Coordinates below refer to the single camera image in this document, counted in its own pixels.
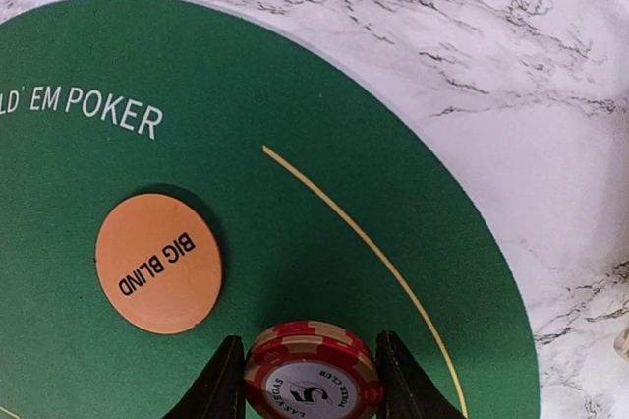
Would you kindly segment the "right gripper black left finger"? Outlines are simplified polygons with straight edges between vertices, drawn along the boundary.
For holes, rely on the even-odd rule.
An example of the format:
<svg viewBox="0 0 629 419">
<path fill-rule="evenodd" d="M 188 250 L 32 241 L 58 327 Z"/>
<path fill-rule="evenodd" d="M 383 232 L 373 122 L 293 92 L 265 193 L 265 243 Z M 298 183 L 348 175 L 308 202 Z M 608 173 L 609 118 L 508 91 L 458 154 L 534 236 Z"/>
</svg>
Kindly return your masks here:
<svg viewBox="0 0 629 419">
<path fill-rule="evenodd" d="M 163 419 L 244 419 L 244 369 L 242 338 L 228 335 Z"/>
</svg>

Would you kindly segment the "orange big blind button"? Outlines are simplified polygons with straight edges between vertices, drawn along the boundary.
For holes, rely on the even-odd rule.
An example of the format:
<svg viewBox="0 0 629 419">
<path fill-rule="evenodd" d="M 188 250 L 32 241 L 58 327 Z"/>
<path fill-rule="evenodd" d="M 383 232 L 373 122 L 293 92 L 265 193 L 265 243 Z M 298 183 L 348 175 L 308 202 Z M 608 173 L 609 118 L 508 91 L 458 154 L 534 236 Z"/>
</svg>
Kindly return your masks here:
<svg viewBox="0 0 629 419">
<path fill-rule="evenodd" d="M 140 194 L 116 206 L 99 229 L 95 262 L 114 309 L 151 333 L 195 328 L 222 288 L 222 257 L 209 225 L 186 203 L 163 194 Z"/>
</svg>

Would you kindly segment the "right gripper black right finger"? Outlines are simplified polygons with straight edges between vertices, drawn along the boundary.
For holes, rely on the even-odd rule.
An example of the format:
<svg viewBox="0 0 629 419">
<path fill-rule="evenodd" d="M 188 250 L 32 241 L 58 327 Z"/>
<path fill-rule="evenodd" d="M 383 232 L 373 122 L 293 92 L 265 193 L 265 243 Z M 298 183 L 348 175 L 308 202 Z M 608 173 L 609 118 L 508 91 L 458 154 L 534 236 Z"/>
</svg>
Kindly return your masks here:
<svg viewBox="0 0 629 419">
<path fill-rule="evenodd" d="M 384 394 L 377 419 L 464 419 L 396 332 L 377 336 L 376 367 Z"/>
</svg>

